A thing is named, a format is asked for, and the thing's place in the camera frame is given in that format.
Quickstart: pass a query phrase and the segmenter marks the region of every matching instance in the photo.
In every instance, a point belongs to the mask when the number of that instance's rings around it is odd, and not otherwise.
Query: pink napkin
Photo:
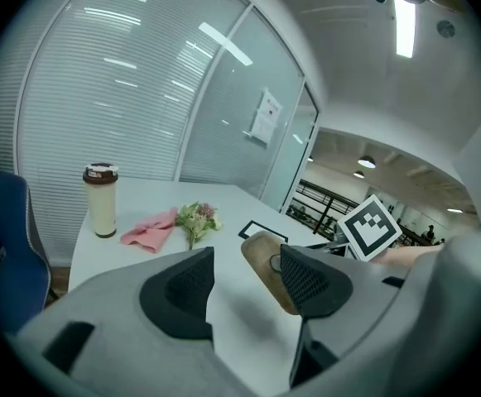
[[[176,224],[177,208],[170,212],[158,213],[156,216],[138,223],[130,232],[121,236],[122,244],[140,244],[150,253],[157,253],[171,234]]]

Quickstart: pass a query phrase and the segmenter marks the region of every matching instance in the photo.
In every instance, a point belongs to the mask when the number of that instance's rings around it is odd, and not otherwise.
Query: blue chair
[[[51,268],[34,222],[31,193],[21,177],[0,171],[0,330],[16,333],[45,307]]]

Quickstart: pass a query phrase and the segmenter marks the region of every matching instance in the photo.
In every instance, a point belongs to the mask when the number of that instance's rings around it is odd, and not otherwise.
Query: coffee cup
[[[89,217],[94,233],[110,238],[117,232],[115,224],[115,184],[118,167],[109,163],[92,163],[85,167],[82,179],[88,198]]]

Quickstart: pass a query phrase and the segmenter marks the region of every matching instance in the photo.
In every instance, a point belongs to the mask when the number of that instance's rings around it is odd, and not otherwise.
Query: brown cup lid
[[[92,163],[85,167],[82,179],[87,184],[111,184],[118,179],[118,166],[110,163]]]

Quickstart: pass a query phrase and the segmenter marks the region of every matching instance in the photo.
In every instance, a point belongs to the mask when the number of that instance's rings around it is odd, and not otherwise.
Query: horizontal blind
[[[14,171],[16,105],[36,46],[64,0],[29,0],[0,40],[0,170]]]
[[[107,161],[121,176],[172,179],[190,110],[240,0],[72,0],[29,76],[21,172],[41,240],[69,260],[87,210],[81,174]]]
[[[196,115],[180,179],[236,184],[260,198],[303,75],[256,10],[248,14],[232,42],[241,53],[236,48],[225,51],[214,71]],[[269,145],[248,135],[266,89],[282,105]]]

